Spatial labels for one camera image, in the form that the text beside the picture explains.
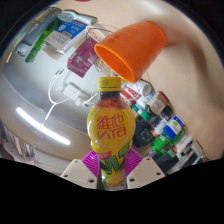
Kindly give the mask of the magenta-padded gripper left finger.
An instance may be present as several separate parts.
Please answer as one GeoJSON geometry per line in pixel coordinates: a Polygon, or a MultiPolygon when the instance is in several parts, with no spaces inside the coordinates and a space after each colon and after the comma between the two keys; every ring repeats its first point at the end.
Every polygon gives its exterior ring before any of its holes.
{"type": "Polygon", "coordinates": [[[100,164],[94,151],[82,159],[74,159],[61,174],[61,177],[84,188],[96,189],[100,164]]]}

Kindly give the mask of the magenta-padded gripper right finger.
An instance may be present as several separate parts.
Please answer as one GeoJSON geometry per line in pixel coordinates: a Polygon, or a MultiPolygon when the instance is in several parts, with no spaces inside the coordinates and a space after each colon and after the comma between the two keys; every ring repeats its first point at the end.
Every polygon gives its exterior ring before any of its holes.
{"type": "Polygon", "coordinates": [[[151,157],[143,157],[133,148],[126,156],[125,174],[128,189],[143,187],[165,176],[151,157]]]}

